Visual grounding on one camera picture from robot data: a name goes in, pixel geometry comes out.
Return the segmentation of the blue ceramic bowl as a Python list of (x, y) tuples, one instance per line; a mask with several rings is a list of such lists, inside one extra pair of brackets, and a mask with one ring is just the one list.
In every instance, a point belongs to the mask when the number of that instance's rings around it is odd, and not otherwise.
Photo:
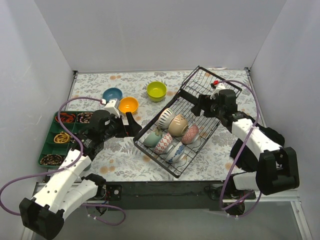
[(111, 87), (103, 92), (102, 98), (107, 102), (111, 99), (121, 100), (123, 98), (123, 92), (117, 87)]

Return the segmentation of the lime green bowl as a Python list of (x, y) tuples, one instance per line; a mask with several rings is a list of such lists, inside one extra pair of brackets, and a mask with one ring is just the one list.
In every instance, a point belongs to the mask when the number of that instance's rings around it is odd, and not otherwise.
[(167, 94), (167, 87), (160, 81), (153, 81), (147, 85), (146, 91), (153, 98), (162, 98)]
[(152, 95), (148, 93), (147, 95), (152, 102), (161, 102), (166, 97), (166, 94)]

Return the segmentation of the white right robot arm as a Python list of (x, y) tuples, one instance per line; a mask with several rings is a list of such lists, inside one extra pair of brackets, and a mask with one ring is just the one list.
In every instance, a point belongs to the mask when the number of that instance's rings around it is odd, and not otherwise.
[(245, 191), (259, 191), (271, 195), (296, 189), (300, 185), (297, 153), (292, 147), (283, 147), (267, 137), (250, 117), (238, 110), (236, 94), (231, 89), (223, 89), (214, 95), (198, 96), (191, 112), (206, 118), (217, 118), (221, 124), (249, 148), (256, 159), (253, 172), (229, 174), (223, 184), (232, 199), (237, 199)]

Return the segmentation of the black wire dish rack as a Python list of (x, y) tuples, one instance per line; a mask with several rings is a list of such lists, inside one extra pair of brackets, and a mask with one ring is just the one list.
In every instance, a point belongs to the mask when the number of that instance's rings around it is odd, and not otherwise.
[(166, 97), (147, 106), (147, 122), (134, 142), (148, 163), (141, 170), (145, 180), (220, 180), (231, 163), (229, 152), (235, 137), (216, 118), (202, 110), (192, 112), (199, 96), (211, 95), (213, 82), (243, 97), (247, 74), (244, 70), (156, 72), (153, 77), (166, 85)]

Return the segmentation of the orange plastic bowl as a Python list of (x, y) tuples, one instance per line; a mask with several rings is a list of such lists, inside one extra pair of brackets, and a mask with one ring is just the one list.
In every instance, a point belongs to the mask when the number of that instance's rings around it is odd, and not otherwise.
[(134, 114), (139, 108), (139, 102), (136, 98), (132, 96), (124, 97), (120, 100), (118, 109), (123, 114), (130, 112)]

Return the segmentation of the blue floral white bowl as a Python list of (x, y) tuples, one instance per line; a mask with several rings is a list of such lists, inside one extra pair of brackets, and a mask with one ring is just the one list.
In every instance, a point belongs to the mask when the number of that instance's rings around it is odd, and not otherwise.
[(183, 157), (185, 157), (185, 145), (180, 142), (174, 149), (167, 155), (165, 161), (169, 164), (174, 164), (179, 162)]

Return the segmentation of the pink patterned bowl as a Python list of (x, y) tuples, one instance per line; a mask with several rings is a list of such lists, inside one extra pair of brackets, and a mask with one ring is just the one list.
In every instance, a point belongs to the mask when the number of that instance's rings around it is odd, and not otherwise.
[(199, 137), (199, 127), (193, 124), (187, 132), (183, 135), (181, 142), (184, 145), (193, 144)]

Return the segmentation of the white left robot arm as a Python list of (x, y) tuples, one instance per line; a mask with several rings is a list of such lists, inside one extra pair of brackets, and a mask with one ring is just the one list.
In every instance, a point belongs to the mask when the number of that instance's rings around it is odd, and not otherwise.
[(127, 112), (126, 117), (127, 125), (107, 110), (93, 112), (86, 127), (76, 134), (80, 143), (70, 148), (58, 171), (31, 199), (20, 202), (20, 216), (26, 228), (52, 240), (74, 210), (91, 198), (101, 200), (106, 196), (106, 180), (97, 174), (83, 177), (78, 187), (70, 188), (103, 150), (105, 141), (113, 137), (135, 137), (139, 133), (142, 127), (132, 114)]

